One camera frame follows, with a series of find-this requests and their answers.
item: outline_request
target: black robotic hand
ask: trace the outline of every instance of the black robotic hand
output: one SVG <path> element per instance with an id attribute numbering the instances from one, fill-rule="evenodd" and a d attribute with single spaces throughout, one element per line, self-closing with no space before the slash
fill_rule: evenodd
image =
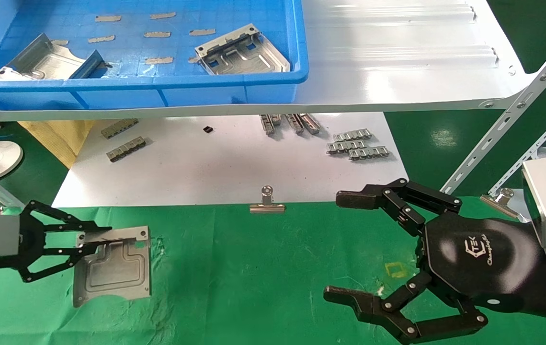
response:
<path id="1" fill-rule="evenodd" d="M 439 216 L 425 223 L 408 203 Z M 419 238 L 420 273 L 386 299 L 325 288 L 325 300 L 351 306 L 358 321 L 382 325 L 409 344 L 474 334 L 488 323 L 475 306 L 546 317 L 546 255 L 531 224 L 463 218 L 458 214 L 460 199 L 405 179 L 338 192 L 337 205 L 381 208 Z M 460 314 L 415 323 L 406 319 L 400 310 L 426 289 Z"/>

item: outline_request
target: metal binder clip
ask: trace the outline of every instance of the metal binder clip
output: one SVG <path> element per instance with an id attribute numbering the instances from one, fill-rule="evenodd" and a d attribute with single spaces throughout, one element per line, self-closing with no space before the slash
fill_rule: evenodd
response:
<path id="1" fill-rule="evenodd" d="M 273 187 L 266 185 L 262 188 L 262 204 L 250 205 L 250 213 L 282 213 L 286 205 L 273 203 Z"/>

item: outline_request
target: white table surface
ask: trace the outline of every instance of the white table surface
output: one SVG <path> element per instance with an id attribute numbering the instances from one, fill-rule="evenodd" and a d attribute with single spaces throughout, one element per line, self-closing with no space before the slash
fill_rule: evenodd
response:
<path id="1" fill-rule="evenodd" d="M 54 207 L 249 204 L 273 186 L 279 203 L 334 201 L 339 190 L 386 184 L 407 173 L 381 112 L 312 114 L 322 131 L 297 136 L 285 118 L 273 137 L 257 115 L 149 118 L 106 140 L 99 121 L 62 184 Z M 205 133 L 203 127 L 214 128 Z M 385 159 L 326 154 L 332 135 L 368 128 Z M 111 163 L 106 153 L 138 136 L 150 144 Z"/>

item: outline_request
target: metal connector part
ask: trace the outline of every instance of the metal connector part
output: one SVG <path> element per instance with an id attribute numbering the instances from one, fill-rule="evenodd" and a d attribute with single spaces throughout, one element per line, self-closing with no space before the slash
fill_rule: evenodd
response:
<path id="1" fill-rule="evenodd" d="M 285 114 L 286 120 L 288 120 L 288 123 L 290 124 L 290 127 L 294 129 L 295 133 L 297 135 L 301 135 L 303 133 L 303 124 L 301 122 L 301 118 L 298 114 Z"/>
<path id="2" fill-rule="evenodd" d="M 115 124 L 103 129 L 101 131 L 102 136 L 104 136 L 107 139 L 111 139 L 114 136 L 117 136 L 118 134 L 126 131 L 132 126 L 135 126 L 139 123 L 139 120 L 136 118 L 127 118 L 125 120 L 120 120 L 116 122 Z"/>
<path id="3" fill-rule="evenodd" d="M 385 146 L 365 147 L 364 149 L 349 150 L 350 160 L 379 159 L 390 154 Z"/>
<path id="4" fill-rule="evenodd" d="M 334 155 L 335 153 L 345 153 L 349 150 L 364 149 L 365 147 L 367 145 L 363 140 L 332 142 L 326 144 L 326 153 Z"/>
<path id="5" fill-rule="evenodd" d="M 271 114 L 271 121 L 273 126 L 279 126 L 282 124 L 282 114 Z"/>
<path id="6" fill-rule="evenodd" d="M 145 146 L 146 141 L 142 137 L 137 137 L 127 142 L 126 144 L 118 147 L 117 149 L 109 151 L 107 153 L 107 157 L 111 162 L 115 162 Z"/>
<path id="7" fill-rule="evenodd" d="M 358 139 L 369 139 L 373 136 L 371 131 L 366 128 L 357 129 L 356 131 L 349 131 L 345 133 L 339 133 L 338 135 L 333 135 L 332 140 L 336 142 L 339 141 L 349 141 L 349 140 L 358 140 Z"/>
<path id="8" fill-rule="evenodd" d="M 312 118 L 309 114 L 299 114 L 299 117 L 301 118 L 303 126 L 312 134 L 316 135 L 319 133 L 319 124 L 316 122 L 314 118 Z"/>
<path id="9" fill-rule="evenodd" d="M 272 135 L 273 133 L 275 133 L 275 128 L 273 127 L 273 121 L 271 120 L 271 116 L 269 114 L 261 114 L 260 122 L 262 123 L 262 130 L 267 135 Z"/>
<path id="10" fill-rule="evenodd" d="M 250 205 L 250 213 L 282 213 L 286 205 L 273 203 L 273 187 L 266 185 L 262 188 L 262 204 Z"/>

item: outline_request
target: tape piece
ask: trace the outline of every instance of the tape piece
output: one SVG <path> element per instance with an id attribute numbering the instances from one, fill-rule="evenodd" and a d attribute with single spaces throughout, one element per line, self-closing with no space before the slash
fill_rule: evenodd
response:
<path id="1" fill-rule="evenodd" d="M 105 37 L 94 37 L 88 40 L 88 43 L 109 42 L 115 39 L 115 35 Z"/>
<path id="2" fill-rule="evenodd" d="M 149 33 L 144 33 L 144 37 L 157 37 L 157 38 L 166 38 L 170 37 L 170 31 L 150 31 Z"/>
<path id="3" fill-rule="evenodd" d="M 172 17 L 175 17 L 176 14 L 177 14 L 176 12 L 152 14 L 152 15 L 150 15 L 150 18 L 152 18 L 152 19 L 172 18 Z"/>
<path id="4" fill-rule="evenodd" d="M 172 63 L 173 57 L 151 57 L 146 59 L 146 65 L 162 65 L 165 63 Z"/>
<path id="5" fill-rule="evenodd" d="M 95 22 L 119 22 L 122 20 L 121 15 L 97 15 L 94 17 Z"/>
<path id="6" fill-rule="evenodd" d="M 213 35 L 214 33 L 216 33 L 216 29 L 190 30 L 190 36 Z"/>

